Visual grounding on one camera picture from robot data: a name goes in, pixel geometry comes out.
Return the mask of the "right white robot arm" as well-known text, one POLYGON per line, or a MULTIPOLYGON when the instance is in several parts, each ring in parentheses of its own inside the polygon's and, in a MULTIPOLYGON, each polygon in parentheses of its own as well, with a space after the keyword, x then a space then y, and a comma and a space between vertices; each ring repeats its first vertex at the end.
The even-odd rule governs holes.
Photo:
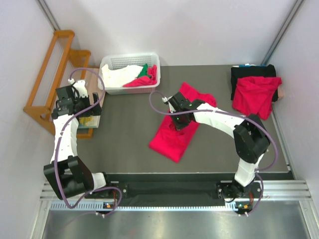
POLYGON ((221 189, 221 196, 246 196, 251 191, 259 162, 270 145, 259 117, 254 114, 247 119, 230 116, 228 112, 221 111, 203 100, 196 99, 191 102, 180 92, 169 98, 163 97, 162 101, 169 106, 174 129, 180 131, 190 128, 190 124, 196 122, 218 129, 234 139, 240 160, 232 183, 221 189))

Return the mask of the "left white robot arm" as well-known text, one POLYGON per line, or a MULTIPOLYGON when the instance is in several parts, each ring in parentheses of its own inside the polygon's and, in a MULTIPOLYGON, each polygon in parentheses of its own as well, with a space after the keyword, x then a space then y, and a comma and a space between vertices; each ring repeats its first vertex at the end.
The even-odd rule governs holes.
POLYGON ((57 100, 51 113, 55 126, 54 153, 50 163, 43 168, 44 176, 60 200, 63 198, 57 179, 66 198, 95 190, 101 197, 109 197, 113 185, 107 182, 105 173, 91 173, 77 153, 79 118, 99 116, 101 106, 96 105, 73 118, 91 104, 85 80, 69 79, 68 83, 56 89, 57 100))

